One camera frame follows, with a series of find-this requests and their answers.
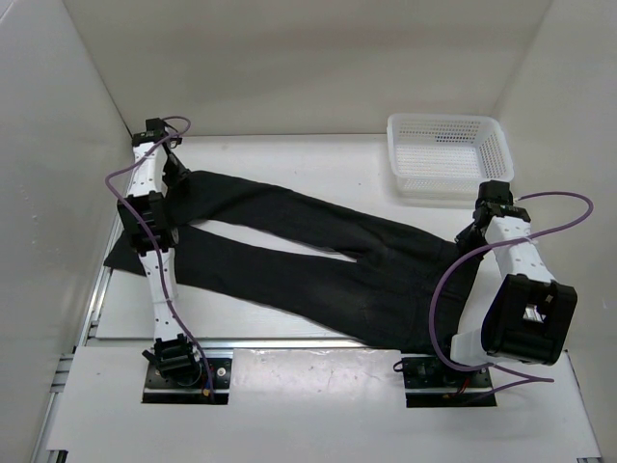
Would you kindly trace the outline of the black trousers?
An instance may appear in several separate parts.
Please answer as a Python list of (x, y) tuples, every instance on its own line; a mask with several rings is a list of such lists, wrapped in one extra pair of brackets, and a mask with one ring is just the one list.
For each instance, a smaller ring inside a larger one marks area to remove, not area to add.
[(427, 231), (290, 189), (195, 171), (166, 198), (182, 285), (430, 354), (458, 330), (480, 259)]

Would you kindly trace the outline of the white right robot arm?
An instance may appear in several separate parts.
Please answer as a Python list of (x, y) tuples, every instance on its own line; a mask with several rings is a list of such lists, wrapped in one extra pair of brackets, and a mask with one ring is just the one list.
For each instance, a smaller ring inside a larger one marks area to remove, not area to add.
[(577, 305), (575, 289), (558, 283), (544, 265), (525, 209), (485, 203), (473, 218), (468, 237), (487, 244), (521, 242), (494, 248), (502, 283), (482, 326), (454, 336), (450, 352), (434, 360), (434, 376), (447, 386), (459, 383), (468, 366), (514, 361), (553, 365)]

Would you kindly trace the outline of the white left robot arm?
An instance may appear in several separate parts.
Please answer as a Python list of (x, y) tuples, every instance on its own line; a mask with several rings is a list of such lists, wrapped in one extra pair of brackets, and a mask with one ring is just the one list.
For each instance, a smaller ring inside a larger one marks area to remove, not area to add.
[(201, 378), (202, 360), (174, 307), (174, 248), (179, 235), (166, 205), (168, 190), (188, 176), (171, 150), (175, 138), (165, 122), (133, 136), (135, 163), (127, 195), (118, 199), (118, 212), (152, 299), (154, 344), (143, 355), (161, 377), (191, 386)]

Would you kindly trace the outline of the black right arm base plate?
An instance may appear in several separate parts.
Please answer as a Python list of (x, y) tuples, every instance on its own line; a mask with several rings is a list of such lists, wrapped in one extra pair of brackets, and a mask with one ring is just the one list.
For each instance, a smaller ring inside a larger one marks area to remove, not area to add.
[(392, 369), (403, 375), (408, 409), (496, 407), (495, 397), (489, 395), (492, 379), (485, 368), (461, 372), (437, 357), (411, 356), (402, 357)]

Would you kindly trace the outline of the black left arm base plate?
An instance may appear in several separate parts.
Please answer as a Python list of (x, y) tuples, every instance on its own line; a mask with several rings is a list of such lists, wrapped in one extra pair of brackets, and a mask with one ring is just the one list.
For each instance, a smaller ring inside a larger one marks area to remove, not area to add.
[(164, 377), (149, 365), (142, 392), (145, 404), (168, 405), (227, 405), (232, 374), (231, 357), (214, 357), (208, 360), (213, 379), (213, 393), (207, 373), (201, 368), (179, 380)]

